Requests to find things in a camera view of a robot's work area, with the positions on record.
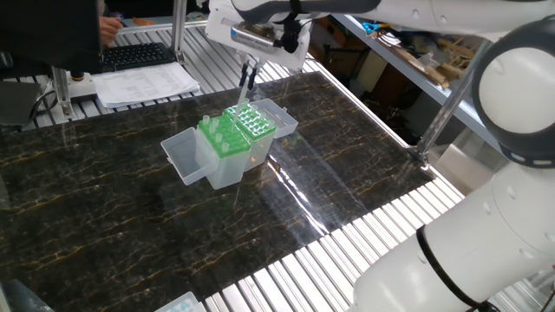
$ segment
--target black cable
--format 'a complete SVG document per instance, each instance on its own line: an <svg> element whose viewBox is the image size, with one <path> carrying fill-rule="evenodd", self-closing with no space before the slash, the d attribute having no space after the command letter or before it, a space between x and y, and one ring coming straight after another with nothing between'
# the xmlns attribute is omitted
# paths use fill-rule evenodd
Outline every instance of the black cable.
<svg viewBox="0 0 555 312"><path fill-rule="evenodd" d="M241 75L241 80L239 82L240 87L243 87L245 85L245 81L246 81L246 79L249 75L249 73L247 73L246 70L247 70L247 65L245 64L245 65L243 65L243 71L242 71L243 74Z"/></svg>
<svg viewBox="0 0 555 312"><path fill-rule="evenodd" d="M48 102L46 102L46 97L49 96L49 95L54 94L55 92L56 91L54 91L54 90L49 91L49 92L41 95L41 97L39 97L36 100L35 105L33 106L33 110L31 111L31 116L30 116L31 120L35 119L36 116L38 115L38 113L48 112L49 110L52 110L52 108L54 108L56 106L56 104L58 104L58 99L57 98L55 98L52 101L52 104L50 106L48 105ZM39 112L38 108L41 105L41 103L44 104L45 109L43 109L42 111Z"/></svg>
<svg viewBox="0 0 555 312"><path fill-rule="evenodd" d="M310 23L310 22L312 22L312 20L309 20L308 22L306 22L306 23L302 24L302 25L301 25L301 29L303 29L303 28L304 28L304 26L306 26L306 24L307 24L307 23Z"/></svg>
<svg viewBox="0 0 555 312"><path fill-rule="evenodd" d="M501 310L499 308L497 308L494 304L492 304L490 302L488 302L488 304L489 304L490 310L495 311L495 312L501 312Z"/></svg>
<svg viewBox="0 0 555 312"><path fill-rule="evenodd" d="M257 74L258 74L258 67L255 66L252 69L251 77L249 78L249 85L247 86L249 90L252 90L254 88L254 80L257 77Z"/></svg>
<svg viewBox="0 0 555 312"><path fill-rule="evenodd" d="M553 301L553 298L555 298L555 289L552 292L552 295L549 296L549 299L547 299L547 302L545 303L545 306L541 309L540 312L545 312L547 310L547 306L549 306L549 303L551 303Z"/></svg>

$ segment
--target marble surface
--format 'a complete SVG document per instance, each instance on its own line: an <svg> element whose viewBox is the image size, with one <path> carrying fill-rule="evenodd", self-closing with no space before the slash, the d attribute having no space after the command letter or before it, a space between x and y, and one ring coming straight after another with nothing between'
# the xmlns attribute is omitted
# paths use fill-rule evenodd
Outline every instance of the marble surface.
<svg viewBox="0 0 555 312"><path fill-rule="evenodd" d="M238 91L0 136L0 280L57 312L199 299L430 180L320 74L259 86L299 121L263 165L185 186L160 142Z"/></svg>

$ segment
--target monitor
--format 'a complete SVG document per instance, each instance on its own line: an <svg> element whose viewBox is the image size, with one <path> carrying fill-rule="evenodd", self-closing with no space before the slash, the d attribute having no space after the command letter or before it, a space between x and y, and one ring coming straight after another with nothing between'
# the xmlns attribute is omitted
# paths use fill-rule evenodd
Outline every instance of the monitor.
<svg viewBox="0 0 555 312"><path fill-rule="evenodd" d="M98 16L97 0L0 1L0 51L20 62L100 73Z"/></svg>

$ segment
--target pipette tip box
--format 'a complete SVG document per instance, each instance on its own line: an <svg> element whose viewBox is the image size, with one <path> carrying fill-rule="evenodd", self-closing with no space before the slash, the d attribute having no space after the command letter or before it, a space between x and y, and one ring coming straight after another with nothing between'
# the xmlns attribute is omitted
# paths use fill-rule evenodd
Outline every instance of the pipette tip box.
<svg viewBox="0 0 555 312"><path fill-rule="evenodd" d="M204 177L217 190L243 178L243 172L261 165L274 139L291 134L298 123L272 100L247 104L233 122L237 107L221 116L204 116L190 127L162 141L167 159L186 185Z"/></svg>
<svg viewBox="0 0 555 312"><path fill-rule="evenodd" d="M206 310L197 301L193 293L189 291L164 307L157 309L155 312L206 312Z"/></svg>

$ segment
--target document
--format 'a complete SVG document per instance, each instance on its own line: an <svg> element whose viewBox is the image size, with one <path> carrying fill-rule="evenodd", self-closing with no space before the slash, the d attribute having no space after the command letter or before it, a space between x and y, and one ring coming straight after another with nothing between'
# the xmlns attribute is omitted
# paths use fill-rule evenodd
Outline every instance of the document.
<svg viewBox="0 0 555 312"><path fill-rule="evenodd" d="M177 62L93 75L96 93L106 108L157 100L199 90Z"/></svg>

